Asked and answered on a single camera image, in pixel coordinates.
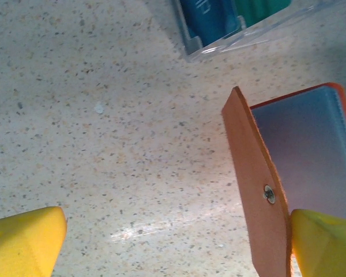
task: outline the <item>orange case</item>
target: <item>orange case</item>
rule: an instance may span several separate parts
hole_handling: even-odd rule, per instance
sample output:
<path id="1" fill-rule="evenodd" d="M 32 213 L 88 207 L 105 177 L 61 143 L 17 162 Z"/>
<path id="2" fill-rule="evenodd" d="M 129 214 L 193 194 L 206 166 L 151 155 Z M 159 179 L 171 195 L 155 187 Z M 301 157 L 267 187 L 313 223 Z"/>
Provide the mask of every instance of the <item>orange case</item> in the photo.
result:
<path id="1" fill-rule="evenodd" d="M 333 87 L 339 92 L 346 116 L 345 91 L 335 83 L 294 92 L 252 108 L 321 86 Z M 236 170 L 255 269 L 260 277 L 291 277 L 292 229 L 287 198 L 251 108 L 238 87 L 232 90 L 222 115 Z M 272 188 L 277 198 L 274 204 L 263 197 L 266 185 Z"/>

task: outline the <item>orange border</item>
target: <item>orange border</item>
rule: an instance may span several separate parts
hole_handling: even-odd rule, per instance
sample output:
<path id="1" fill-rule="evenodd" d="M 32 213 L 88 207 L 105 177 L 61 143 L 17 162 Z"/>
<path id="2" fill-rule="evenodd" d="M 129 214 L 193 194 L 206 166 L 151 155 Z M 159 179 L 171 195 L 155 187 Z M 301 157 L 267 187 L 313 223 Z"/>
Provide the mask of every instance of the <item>orange border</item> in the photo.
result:
<path id="1" fill-rule="evenodd" d="M 296 91 L 296 92 L 293 92 L 293 93 L 290 93 L 290 94 L 287 94 L 287 95 L 284 95 L 284 96 L 281 96 L 281 97 L 277 97 L 277 98 L 274 98 L 274 99 L 271 99 L 271 100 L 268 100 L 268 101 L 256 104 L 254 106 L 251 106 L 250 108 L 253 109 L 253 108 L 262 107 L 262 106 L 265 106 L 267 104 L 270 104 L 270 103 L 273 103 L 273 102 L 276 102 L 276 101 L 279 101 L 279 100 L 282 100 L 282 99 L 285 99 L 285 98 L 289 98 L 289 97 L 301 94 L 303 92 L 311 91 L 312 89 L 316 89 L 316 88 L 323 87 L 323 86 L 331 87 L 331 88 L 334 88 L 335 90 L 338 91 L 339 97 L 340 97 L 340 100 L 341 100 L 341 104 L 342 104 L 342 109 L 344 110 L 344 114 L 345 114 L 345 117 L 346 117 L 346 93 L 345 93 L 345 89 L 344 89 L 344 87 L 342 85 L 337 84 L 337 83 L 324 83 L 324 84 L 316 85 L 316 86 L 311 87 L 311 88 L 303 89 L 301 91 Z"/>

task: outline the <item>terrazzo floor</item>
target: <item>terrazzo floor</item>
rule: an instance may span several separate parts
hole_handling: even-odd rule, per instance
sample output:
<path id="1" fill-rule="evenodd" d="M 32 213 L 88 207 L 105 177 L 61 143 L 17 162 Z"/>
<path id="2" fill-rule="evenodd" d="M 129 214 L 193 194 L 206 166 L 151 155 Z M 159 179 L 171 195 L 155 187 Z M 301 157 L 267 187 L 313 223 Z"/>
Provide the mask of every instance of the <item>terrazzo floor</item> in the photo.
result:
<path id="1" fill-rule="evenodd" d="M 0 1 L 0 218 L 63 208 L 54 277 L 257 276 L 221 109 L 346 88 L 346 4 L 187 63 L 168 3 Z"/>

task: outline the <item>green object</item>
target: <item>green object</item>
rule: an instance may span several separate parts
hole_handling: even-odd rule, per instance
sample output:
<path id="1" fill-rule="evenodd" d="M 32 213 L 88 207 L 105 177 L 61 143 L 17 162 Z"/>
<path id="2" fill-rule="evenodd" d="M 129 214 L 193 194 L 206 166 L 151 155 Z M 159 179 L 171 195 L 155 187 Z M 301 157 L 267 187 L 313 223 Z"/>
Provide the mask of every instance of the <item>green object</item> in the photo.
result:
<path id="1" fill-rule="evenodd" d="M 237 12 L 250 27 L 269 16 L 287 8 L 291 0 L 235 0 Z"/>

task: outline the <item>blue panel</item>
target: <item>blue panel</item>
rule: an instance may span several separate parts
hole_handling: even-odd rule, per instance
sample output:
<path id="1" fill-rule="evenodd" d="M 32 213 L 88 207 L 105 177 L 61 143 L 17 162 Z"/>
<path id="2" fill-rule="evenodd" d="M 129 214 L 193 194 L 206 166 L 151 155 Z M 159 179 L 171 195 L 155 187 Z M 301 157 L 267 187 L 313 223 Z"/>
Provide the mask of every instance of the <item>blue panel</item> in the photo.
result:
<path id="1" fill-rule="evenodd" d="M 253 109 L 289 211 L 346 218 L 346 119 L 338 92 L 319 87 Z"/>

